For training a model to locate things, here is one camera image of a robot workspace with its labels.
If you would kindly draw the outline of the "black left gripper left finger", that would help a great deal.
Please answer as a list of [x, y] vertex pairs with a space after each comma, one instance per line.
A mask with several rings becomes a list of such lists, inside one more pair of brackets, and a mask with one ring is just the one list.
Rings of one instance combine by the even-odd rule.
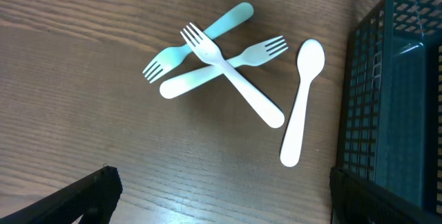
[[74, 223], [108, 224], [122, 194], [115, 167], [94, 173], [1, 218], [3, 224]]

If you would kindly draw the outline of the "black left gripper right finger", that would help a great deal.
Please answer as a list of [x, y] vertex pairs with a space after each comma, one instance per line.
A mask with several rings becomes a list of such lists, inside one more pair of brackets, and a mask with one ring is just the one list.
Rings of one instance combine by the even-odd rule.
[[331, 168], [329, 186], [335, 223], [441, 224], [440, 216], [344, 169]]

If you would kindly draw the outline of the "white thick-handled fork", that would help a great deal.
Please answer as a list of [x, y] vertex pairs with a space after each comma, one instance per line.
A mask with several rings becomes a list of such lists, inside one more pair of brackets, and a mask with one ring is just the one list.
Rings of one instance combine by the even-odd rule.
[[285, 117], [283, 112], [222, 56], [219, 47], [209, 39], [193, 23], [190, 23], [180, 32], [191, 50], [204, 63], [218, 68], [232, 83], [253, 110], [271, 127], [279, 128]]

